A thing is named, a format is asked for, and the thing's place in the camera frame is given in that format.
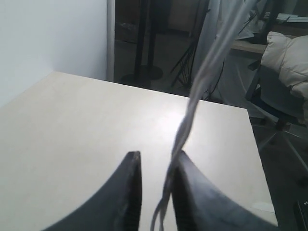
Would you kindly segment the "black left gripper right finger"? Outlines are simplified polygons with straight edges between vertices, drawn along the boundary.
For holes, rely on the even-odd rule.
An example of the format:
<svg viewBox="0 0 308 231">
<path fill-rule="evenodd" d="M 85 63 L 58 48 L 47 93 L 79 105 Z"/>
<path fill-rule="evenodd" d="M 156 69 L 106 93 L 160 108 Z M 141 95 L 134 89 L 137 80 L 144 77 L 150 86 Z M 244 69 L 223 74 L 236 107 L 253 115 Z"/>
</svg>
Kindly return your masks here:
<svg viewBox="0 0 308 231">
<path fill-rule="evenodd" d="M 277 231 L 279 228 L 227 197 L 182 151 L 172 181 L 179 231 Z"/>
</svg>

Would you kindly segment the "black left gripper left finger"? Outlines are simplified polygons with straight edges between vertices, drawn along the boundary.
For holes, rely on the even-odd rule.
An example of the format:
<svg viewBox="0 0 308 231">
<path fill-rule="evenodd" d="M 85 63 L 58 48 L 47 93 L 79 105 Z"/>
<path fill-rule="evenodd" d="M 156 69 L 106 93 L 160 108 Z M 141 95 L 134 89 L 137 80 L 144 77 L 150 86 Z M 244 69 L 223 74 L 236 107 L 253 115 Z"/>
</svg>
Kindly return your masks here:
<svg viewBox="0 0 308 231">
<path fill-rule="evenodd" d="M 128 152 L 108 181 L 49 231 L 137 231 L 142 205 L 141 155 Z"/>
</svg>

